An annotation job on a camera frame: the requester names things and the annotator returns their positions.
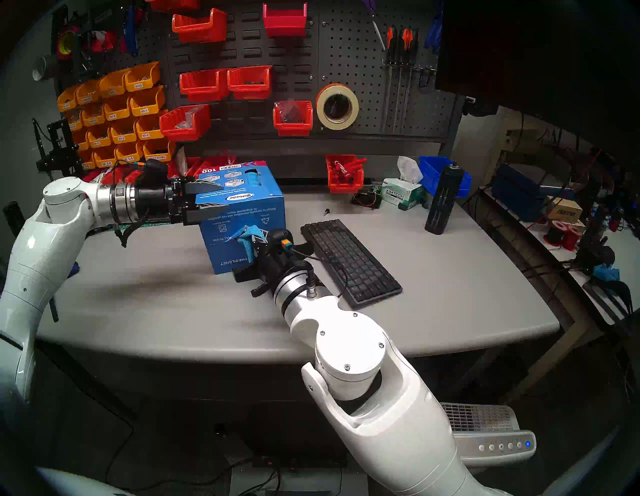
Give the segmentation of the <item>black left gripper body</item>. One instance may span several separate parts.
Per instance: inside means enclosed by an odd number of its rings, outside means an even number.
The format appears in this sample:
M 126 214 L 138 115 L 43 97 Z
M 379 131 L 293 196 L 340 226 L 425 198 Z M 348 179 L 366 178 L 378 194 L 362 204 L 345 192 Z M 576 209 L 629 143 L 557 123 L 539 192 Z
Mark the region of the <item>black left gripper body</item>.
M 174 177 L 165 181 L 139 177 L 134 183 L 135 227 L 148 222 L 199 225 L 196 194 L 191 191 L 194 177 Z

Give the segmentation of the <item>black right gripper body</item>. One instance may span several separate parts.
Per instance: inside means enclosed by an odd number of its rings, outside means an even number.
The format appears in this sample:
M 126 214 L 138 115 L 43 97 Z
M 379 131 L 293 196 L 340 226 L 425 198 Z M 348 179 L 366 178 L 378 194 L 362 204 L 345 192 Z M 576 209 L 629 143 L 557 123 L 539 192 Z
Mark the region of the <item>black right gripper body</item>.
M 232 270 L 237 283 L 260 280 L 262 283 L 251 290 L 251 296 L 258 298 L 267 292 L 272 295 L 278 285 L 289 275 L 300 273 L 300 261 L 284 251 L 264 251 L 255 255 L 254 260 L 246 267 Z

